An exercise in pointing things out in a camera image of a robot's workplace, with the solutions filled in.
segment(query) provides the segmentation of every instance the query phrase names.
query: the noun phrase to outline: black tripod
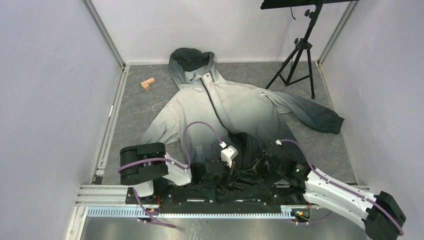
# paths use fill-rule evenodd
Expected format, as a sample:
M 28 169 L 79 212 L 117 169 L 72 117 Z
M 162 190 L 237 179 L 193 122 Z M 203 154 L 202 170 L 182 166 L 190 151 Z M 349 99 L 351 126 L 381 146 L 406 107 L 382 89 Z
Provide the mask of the black tripod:
M 295 84 L 299 81 L 302 81 L 304 79 L 309 78 L 310 79 L 310 91 L 312 93 L 311 98 L 315 99 L 315 92 L 314 92 L 314 80 L 312 77 L 312 63 L 311 63 L 311 48 L 312 44 L 308 42 L 309 36 L 311 35 L 312 29 L 315 26 L 315 23 L 317 22 L 318 15 L 320 15 L 321 9 L 323 8 L 323 4 L 325 0 L 318 0 L 318 3 L 315 4 L 315 12 L 311 12 L 309 9 L 305 12 L 305 16 L 310 18 L 309 27 L 307 28 L 307 31 L 305 33 L 305 36 L 299 40 L 299 38 L 296 38 L 294 40 L 294 44 L 296 44 L 296 48 L 290 53 L 290 55 L 287 57 L 287 59 L 282 63 L 282 67 L 278 70 L 277 74 L 272 78 L 272 80 L 268 83 L 268 85 L 265 87 L 265 89 L 270 88 L 271 84 L 276 80 L 277 77 L 280 77 L 281 80 L 284 82 L 284 85 L 289 86 L 292 84 Z M 299 63 L 299 59 L 301 58 L 301 55 L 303 51 L 306 50 L 307 52 L 307 64 L 309 66 L 309 75 L 304 76 L 300 79 L 297 79 L 296 81 L 290 82 L 292 79 L 293 73 L 295 72 L 296 66 Z M 281 72 L 283 69 L 289 64 L 290 60 L 293 58 L 293 56 L 296 55 L 296 58 L 294 59 L 293 65 L 290 69 L 290 73 L 288 74 L 287 80 L 284 79 L 284 77 L 281 75 Z

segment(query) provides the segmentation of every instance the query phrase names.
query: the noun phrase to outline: cable connector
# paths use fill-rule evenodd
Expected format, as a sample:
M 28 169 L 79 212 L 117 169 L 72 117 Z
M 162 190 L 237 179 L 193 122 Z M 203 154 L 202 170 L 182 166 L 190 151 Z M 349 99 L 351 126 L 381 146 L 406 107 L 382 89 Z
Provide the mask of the cable connector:
M 220 142 L 219 145 L 221 146 L 222 149 L 225 149 L 225 147 L 227 146 L 227 144 L 224 141 Z
M 239 154 L 237 149 L 233 146 L 228 146 L 227 148 L 221 151 L 221 161 L 226 163 L 226 165 L 231 168 L 233 165 L 233 159 Z

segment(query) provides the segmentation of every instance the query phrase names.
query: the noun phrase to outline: jacket hood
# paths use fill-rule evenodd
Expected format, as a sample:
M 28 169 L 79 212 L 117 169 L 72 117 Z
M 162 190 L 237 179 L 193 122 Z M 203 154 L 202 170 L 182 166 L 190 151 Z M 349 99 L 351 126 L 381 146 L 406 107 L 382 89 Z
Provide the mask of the jacket hood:
M 212 80 L 218 81 L 220 73 L 215 69 L 215 54 L 201 52 L 195 48 L 178 48 L 169 57 L 169 73 L 179 89 L 202 87 L 200 78 L 210 73 Z

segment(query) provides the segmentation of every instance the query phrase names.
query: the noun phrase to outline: white wall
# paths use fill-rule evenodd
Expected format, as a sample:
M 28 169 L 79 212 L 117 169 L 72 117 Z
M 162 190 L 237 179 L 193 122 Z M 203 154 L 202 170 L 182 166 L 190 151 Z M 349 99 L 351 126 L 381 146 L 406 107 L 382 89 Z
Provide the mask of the white wall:
M 391 193 L 405 237 L 424 225 L 424 2 L 362 0 L 323 63 L 359 179 Z
M 181 47 L 212 51 L 218 61 L 283 60 L 305 35 L 307 9 L 260 10 L 263 0 L 93 0 L 126 62 L 167 63 Z M 347 2 L 326 4 L 310 37 L 318 59 Z
M 64 239 L 120 68 L 80 0 L 0 3 L 0 239 Z

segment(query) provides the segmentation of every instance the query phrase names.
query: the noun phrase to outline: jacket sleeve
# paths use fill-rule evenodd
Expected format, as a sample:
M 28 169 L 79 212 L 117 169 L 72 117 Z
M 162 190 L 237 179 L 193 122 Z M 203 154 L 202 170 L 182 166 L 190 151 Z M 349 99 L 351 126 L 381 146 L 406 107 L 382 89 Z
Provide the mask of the jacket sleeve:
M 170 103 L 168 103 L 143 134 L 139 144 L 164 143 L 167 145 L 178 140 L 178 115 Z
M 303 124 L 323 133 L 340 133 L 345 120 L 333 110 L 300 96 L 265 90 L 262 96 L 269 98 L 279 113 L 294 113 Z

